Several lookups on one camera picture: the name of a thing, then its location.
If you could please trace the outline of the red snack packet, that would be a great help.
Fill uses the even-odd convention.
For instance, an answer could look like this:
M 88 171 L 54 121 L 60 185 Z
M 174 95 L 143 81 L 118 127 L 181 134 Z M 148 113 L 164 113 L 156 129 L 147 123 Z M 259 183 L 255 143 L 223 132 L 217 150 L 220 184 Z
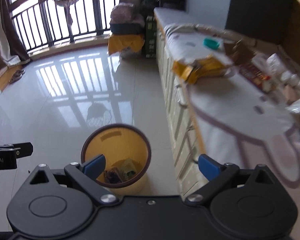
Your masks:
M 241 74 L 254 87 L 262 91 L 263 93 L 269 94 L 276 88 L 271 76 L 260 70 L 253 63 L 240 65 L 239 74 Z

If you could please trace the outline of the patterned bed sheet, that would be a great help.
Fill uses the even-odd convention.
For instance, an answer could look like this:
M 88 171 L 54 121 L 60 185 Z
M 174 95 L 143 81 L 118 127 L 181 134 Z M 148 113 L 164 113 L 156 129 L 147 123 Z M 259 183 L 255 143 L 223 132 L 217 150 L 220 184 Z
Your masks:
M 265 164 L 291 194 L 300 194 L 300 127 L 278 91 L 262 93 L 234 66 L 193 85 L 174 81 L 199 153 L 241 168 Z

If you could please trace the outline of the green cardboard box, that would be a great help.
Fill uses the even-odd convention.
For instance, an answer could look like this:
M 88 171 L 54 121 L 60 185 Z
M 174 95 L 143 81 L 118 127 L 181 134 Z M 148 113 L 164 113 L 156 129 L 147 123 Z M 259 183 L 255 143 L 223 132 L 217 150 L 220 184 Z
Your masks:
M 156 57 L 157 47 L 157 22 L 154 16 L 149 15 L 145 18 L 143 54 L 148 59 Z

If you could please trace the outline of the brown cardboard piece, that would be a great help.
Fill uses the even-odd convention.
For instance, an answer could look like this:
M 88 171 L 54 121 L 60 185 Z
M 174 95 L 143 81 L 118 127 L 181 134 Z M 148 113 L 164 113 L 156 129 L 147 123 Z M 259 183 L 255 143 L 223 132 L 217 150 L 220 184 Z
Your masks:
M 237 66 L 249 63 L 255 56 L 255 53 L 242 40 L 236 43 L 224 42 L 224 51 Z

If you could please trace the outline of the crumpled white plastic bag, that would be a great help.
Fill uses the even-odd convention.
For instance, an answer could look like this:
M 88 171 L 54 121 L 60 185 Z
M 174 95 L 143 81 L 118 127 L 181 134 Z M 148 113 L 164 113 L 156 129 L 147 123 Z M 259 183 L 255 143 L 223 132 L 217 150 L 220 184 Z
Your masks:
M 270 75 L 284 85 L 296 88 L 300 92 L 300 75 L 292 66 L 285 64 L 278 54 L 272 54 L 266 59 Z

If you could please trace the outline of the yellow cloth covered box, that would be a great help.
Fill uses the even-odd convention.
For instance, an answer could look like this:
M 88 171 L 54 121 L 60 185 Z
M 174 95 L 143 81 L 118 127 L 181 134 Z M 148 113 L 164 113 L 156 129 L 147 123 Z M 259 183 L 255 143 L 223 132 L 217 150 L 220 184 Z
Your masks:
M 141 55 L 145 40 L 142 34 L 115 35 L 108 39 L 108 55 L 119 53 L 123 58 Z

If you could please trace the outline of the yellow trash bin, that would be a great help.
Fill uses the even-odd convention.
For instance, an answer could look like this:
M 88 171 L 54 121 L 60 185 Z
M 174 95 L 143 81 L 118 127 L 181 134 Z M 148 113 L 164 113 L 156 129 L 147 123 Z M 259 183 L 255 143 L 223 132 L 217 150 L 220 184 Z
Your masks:
M 105 168 L 94 179 L 117 195 L 134 195 L 146 185 L 151 163 L 151 146 L 139 129 L 127 124 L 112 124 L 94 131 L 81 150 L 81 162 L 97 155 L 105 158 Z

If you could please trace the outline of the white drawer cabinet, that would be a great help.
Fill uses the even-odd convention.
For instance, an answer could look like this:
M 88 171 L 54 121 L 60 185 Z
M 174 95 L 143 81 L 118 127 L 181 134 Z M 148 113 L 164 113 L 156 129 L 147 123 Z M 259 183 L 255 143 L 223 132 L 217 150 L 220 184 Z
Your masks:
M 207 183 L 199 171 L 200 155 L 197 134 L 191 120 L 186 93 L 178 77 L 172 72 L 173 57 L 168 49 L 163 25 L 157 22 L 157 64 L 164 94 L 168 128 L 173 153 L 173 163 L 179 193 L 182 198 L 197 191 Z

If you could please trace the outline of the black balcony railing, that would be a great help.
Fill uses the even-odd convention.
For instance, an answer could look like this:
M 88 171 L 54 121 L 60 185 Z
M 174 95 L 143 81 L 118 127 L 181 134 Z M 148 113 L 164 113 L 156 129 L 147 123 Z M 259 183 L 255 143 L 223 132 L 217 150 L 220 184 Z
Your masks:
M 19 39 L 28 53 L 110 33 L 119 0 L 77 0 L 66 8 L 53 0 L 8 0 Z

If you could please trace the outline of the pair of slippers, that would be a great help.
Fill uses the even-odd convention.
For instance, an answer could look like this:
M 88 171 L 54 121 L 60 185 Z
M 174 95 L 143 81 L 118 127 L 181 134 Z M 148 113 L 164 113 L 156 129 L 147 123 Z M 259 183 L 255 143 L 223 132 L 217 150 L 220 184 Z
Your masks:
M 18 80 L 20 80 L 23 75 L 25 74 L 25 70 L 24 69 L 18 69 L 15 71 L 15 73 L 12 75 L 9 84 L 13 84 L 15 82 L 17 82 Z

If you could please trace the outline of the brown curtain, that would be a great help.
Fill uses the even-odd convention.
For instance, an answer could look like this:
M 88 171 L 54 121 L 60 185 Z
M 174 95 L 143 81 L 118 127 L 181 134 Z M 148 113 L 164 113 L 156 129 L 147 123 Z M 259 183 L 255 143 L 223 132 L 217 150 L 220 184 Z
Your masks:
M 0 0 L 0 59 L 9 67 L 30 62 L 30 57 L 12 22 L 7 0 Z

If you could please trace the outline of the yellow snack bag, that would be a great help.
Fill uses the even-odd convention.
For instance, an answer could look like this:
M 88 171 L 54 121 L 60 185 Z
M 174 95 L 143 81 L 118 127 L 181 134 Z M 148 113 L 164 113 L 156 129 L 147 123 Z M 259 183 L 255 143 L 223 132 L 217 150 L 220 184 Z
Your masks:
M 199 79 L 204 77 L 221 77 L 232 67 L 212 55 L 208 55 L 204 59 L 195 60 L 192 63 L 182 63 L 175 61 L 172 71 L 184 82 L 195 84 Z

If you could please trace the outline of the teal round lid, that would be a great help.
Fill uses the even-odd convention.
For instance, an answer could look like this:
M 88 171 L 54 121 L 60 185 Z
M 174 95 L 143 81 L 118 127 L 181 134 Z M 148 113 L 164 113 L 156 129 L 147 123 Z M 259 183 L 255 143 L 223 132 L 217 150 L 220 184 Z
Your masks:
M 217 50 L 220 46 L 220 43 L 212 38 L 206 37 L 203 40 L 203 45 L 212 50 Z

